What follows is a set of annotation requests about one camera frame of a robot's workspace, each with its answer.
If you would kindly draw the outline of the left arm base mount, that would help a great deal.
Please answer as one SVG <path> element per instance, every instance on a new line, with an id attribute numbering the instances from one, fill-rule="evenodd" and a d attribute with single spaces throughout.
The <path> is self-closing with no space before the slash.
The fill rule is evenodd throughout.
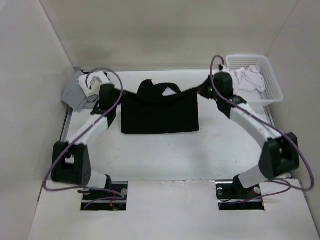
<path id="1" fill-rule="evenodd" d="M 113 182 L 114 192 L 97 190 L 79 190 L 82 194 L 81 211 L 126 211 L 128 197 L 128 182 Z"/>

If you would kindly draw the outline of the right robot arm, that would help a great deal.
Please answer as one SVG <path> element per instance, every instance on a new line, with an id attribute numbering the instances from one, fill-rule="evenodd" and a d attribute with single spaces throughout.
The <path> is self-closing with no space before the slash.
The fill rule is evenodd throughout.
<path id="1" fill-rule="evenodd" d="M 200 96 L 214 100 L 219 111 L 241 126 L 261 148 L 257 164 L 233 178 L 231 190 L 236 197 L 243 198 L 251 187 L 273 180 L 300 166 L 299 154 L 295 149 L 298 145 L 297 136 L 292 132 L 282 136 L 263 121 L 247 101 L 234 94 L 230 74 L 218 72 L 210 75 L 196 89 Z"/>

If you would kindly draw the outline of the black tank top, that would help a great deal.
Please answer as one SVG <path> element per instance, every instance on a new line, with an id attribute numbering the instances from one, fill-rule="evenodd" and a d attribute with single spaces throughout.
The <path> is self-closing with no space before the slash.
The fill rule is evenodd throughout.
<path id="1" fill-rule="evenodd" d="M 127 91 L 121 98 L 121 132 L 157 135 L 197 132 L 198 91 L 181 91 L 175 83 L 153 84 L 144 80 L 137 93 Z"/>

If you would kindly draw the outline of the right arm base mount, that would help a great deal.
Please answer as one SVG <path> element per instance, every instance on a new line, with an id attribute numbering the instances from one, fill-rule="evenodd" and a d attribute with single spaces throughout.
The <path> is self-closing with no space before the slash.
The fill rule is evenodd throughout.
<path id="1" fill-rule="evenodd" d="M 220 211 L 264 211 L 260 185 L 235 190 L 232 181 L 216 181 L 216 198 Z"/>

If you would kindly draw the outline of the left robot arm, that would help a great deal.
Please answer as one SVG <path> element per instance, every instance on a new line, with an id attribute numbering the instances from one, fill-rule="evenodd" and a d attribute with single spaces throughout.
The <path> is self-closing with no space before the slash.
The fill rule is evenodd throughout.
<path id="1" fill-rule="evenodd" d="M 99 99 L 85 124 L 66 141 L 54 144 L 52 181 L 95 189 L 96 195 L 103 200 L 112 195 L 111 177 L 92 170 L 90 149 L 114 122 L 121 96 L 122 92 L 113 84 L 101 85 Z"/>

